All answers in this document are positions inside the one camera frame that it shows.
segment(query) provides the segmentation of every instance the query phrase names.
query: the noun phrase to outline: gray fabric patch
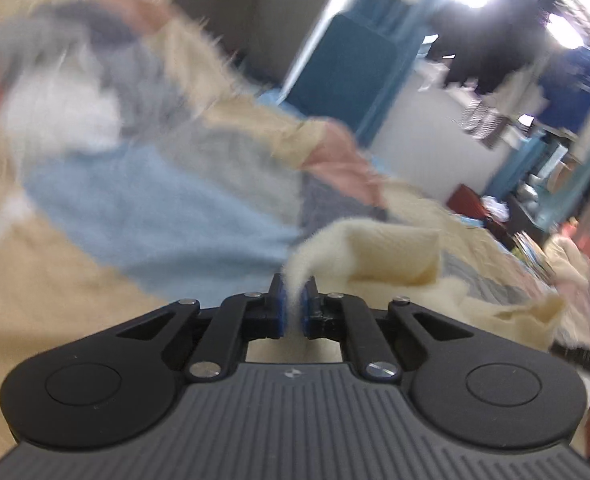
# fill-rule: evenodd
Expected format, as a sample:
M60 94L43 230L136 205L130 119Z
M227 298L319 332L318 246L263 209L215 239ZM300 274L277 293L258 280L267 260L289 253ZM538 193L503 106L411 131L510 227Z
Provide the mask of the gray fabric patch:
M300 227L304 238L341 218L372 218L387 221L388 212L380 207L365 205L359 200L342 195L334 187L313 175L302 172L302 211Z
M179 87L164 73L164 66L145 46L95 51L102 69L102 84L114 88L120 99L126 137L150 136L190 120L191 113Z
M299 171L291 170L248 135L209 129L200 120L187 120L170 132L150 139L159 152L185 171L248 202L287 225L300 214Z
M119 16L89 0L44 5L35 14L87 27L93 48L116 47L137 41L137 35Z
M390 211L386 212L386 222L395 225L410 225L406 220L402 220L399 216L392 214Z
M473 267L462 262L446 251L441 253L443 278L455 276L470 285L468 295L471 298L499 305L524 304L529 301L528 294L516 286L501 285L480 276Z
M2 84L8 88L27 68L57 62L72 48L87 43L85 27L46 16L13 18L0 23Z

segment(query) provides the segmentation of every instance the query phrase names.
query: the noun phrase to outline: beige fabric patch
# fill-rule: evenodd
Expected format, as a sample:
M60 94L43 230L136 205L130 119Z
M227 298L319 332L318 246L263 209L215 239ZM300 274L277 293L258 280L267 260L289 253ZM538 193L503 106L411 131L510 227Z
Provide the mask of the beige fabric patch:
M422 197L400 180L385 180L382 193L391 213L413 226L439 230L441 248L479 275L529 293L537 290L536 279L524 272L515 258L503 253L485 229L464 225L439 203Z
M235 76L197 23L175 16L143 41L164 61L166 75L180 86L197 113L234 95Z
M257 105L250 96L219 101L204 112L203 118L212 126L242 130L295 169L301 167L326 131L323 120L300 121L279 110Z
M164 302L100 267L42 217L0 240L0 385L24 359ZM0 411L0 457L14 440Z
M371 308L385 309L394 296L533 348L553 340L564 310L557 294L527 304L501 306L468 295L459 278L439 277L439 233L430 228L341 220L300 245L284 266L290 298L298 298L309 276L320 292L359 296ZM299 311L293 305L290 322Z

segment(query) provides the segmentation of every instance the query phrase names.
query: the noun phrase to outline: white cloth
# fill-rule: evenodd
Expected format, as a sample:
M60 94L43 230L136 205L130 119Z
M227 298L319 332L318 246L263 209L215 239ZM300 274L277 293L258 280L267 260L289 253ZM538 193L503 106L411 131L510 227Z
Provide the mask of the white cloth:
M507 222L510 218L510 212L506 203L498 202L494 196L483 196L482 205L499 222Z
M99 153L120 142L120 104L101 89L96 60L85 50L23 73L0 108L0 130L20 173L71 152Z

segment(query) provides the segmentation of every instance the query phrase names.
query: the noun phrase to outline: metal screw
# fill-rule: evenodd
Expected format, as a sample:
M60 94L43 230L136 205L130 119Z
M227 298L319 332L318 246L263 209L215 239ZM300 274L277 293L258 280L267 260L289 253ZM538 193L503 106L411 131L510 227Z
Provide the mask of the metal screw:
M221 366L211 361L199 361L191 364L188 371L195 377L207 379L217 377L221 373Z
M385 361L369 363L366 366L366 373L376 379L390 379L397 375L397 367Z

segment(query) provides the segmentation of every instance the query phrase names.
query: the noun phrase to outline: cream fleece blanket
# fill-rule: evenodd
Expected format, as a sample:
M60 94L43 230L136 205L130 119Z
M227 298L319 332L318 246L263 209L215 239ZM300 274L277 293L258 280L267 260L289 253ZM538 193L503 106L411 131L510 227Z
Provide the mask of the cream fleece blanket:
M281 342L254 342L249 360L341 360L336 344L297 335L301 307L296 299L310 276L320 292L353 294L371 308L386 309L393 296L408 296L425 308L526 346L550 346L565 309L558 294L544 290L485 230L466 227L412 187L390 181L386 195L393 211L396 205L401 220L412 225L347 219L299 246L284 267L293 332ZM465 261L468 274L449 272L453 259ZM479 297L485 282L514 281L529 290L529 300L498 304Z

